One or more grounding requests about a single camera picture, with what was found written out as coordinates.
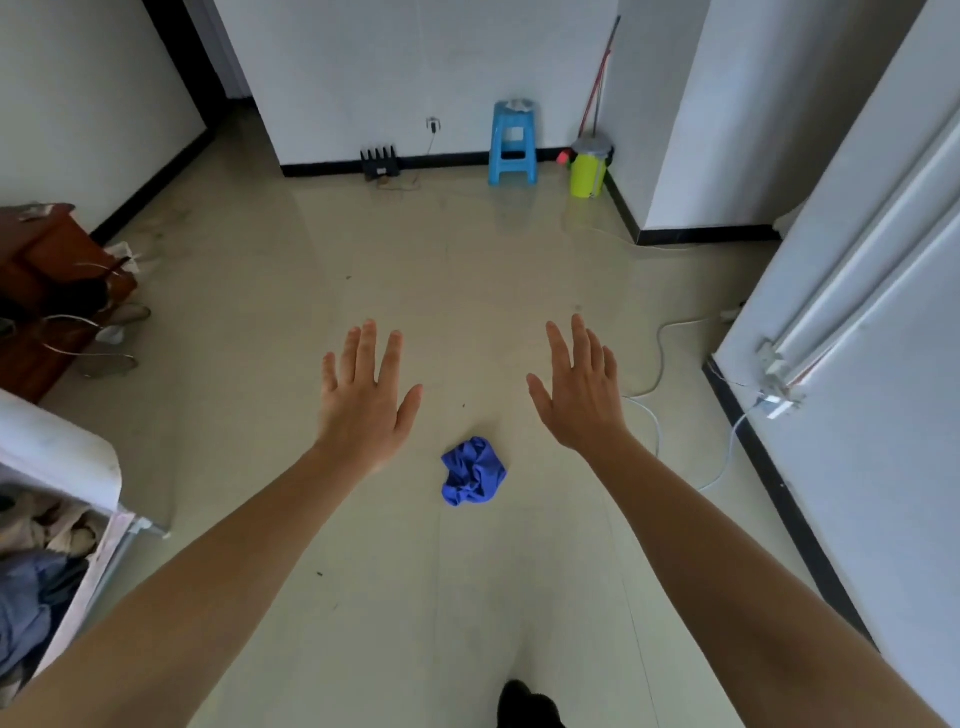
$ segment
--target forearm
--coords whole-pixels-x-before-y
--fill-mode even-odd
[[[186,725],[355,482],[310,450],[80,638],[5,723]]]
[[[629,433],[585,457],[748,726],[943,724],[817,595]]]

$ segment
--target cloth on stool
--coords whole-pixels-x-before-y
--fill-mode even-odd
[[[441,460],[450,470],[443,487],[444,500],[453,506],[463,502],[486,503],[507,476],[493,445],[482,437],[471,437]]]

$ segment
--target blue plastic stool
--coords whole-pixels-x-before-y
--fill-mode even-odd
[[[523,129],[523,138],[505,141],[508,129]],[[493,107],[493,141],[490,145],[490,184],[500,184],[501,172],[526,172],[530,184],[537,183],[537,119],[533,110],[513,111],[507,102]],[[504,152],[523,152],[522,159],[504,159]]]

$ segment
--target finger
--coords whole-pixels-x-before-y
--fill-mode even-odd
[[[553,416],[553,400],[550,399],[550,393],[546,391],[546,387],[537,375],[527,375],[527,386],[530,387],[530,399],[534,401],[540,421],[549,427]]]
[[[553,361],[553,376],[567,374],[570,371],[570,350],[566,347],[560,327],[552,321],[546,323],[546,338],[550,342],[550,355]]]
[[[410,431],[414,428],[414,421],[417,419],[417,413],[420,412],[420,404],[422,402],[423,385],[418,384],[407,392],[407,396],[403,398],[403,404],[401,404],[400,408],[396,411],[396,427],[394,427],[394,433],[400,439],[401,444],[406,442],[410,436]]]
[[[353,382],[357,368],[357,347],[360,345],[360,328],[353,327],[347,332],[344,352],[340,355],[340,380],[345,384]]]
[[[376,381],[378,387],[386,387],[396,396],[396,388],[400,382],[400,355],[403,353],[403,334],[391,331],[387,341],[387,352],[383,354],[380,364],[380,378]]]
[[[604,357],[604,362],[606,363],[606,368],[604,371],[607,375],[607,379],[612,379],[613,381],[616,381],[616,372],[617,372],[616,357],[613,355],[613,349],[611,349],[610,347],[604,347],[603,357]]]
[[[584,317],[579,313],[574,314],[570,326],[573,328],[573,368],[588,372],[591,367],[590,339]]]
[[[603,372],[603,346],[600,338],[589,328],[587,338],[590,340],[590,368],[594,372]]]
[[[373,384],[373,372],[376,369],[376,321],[367,319],[360,329],[360,345],[357,347],[356,381],[360,384]]]
[[[337,356],[333,352],[324,354],[324,361],[320,366],[321,393],[328,395],[337,388]]]

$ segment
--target wooden cabinet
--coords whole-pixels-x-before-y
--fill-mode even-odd
[[[50,391],[74,359],[42,346],[41,329],[44,341],[66,352],[81,352],[96,335],[95,328],[82,322],[42,324],[43,301],[59,284],[98,278],[105,271],[97,266],[116,262],[74,221],[72,210],[72,205],[55,205],[43,219],[20,222],[22,207],[0,207],[0,298],[28,312],[14,336],[0,339],[0,388],[34,403]],[[123,271],[109,276],[108,284],[114,306],[136,288],[135,278]],[[110,313],[103,311],[94,320],[104,323]]]

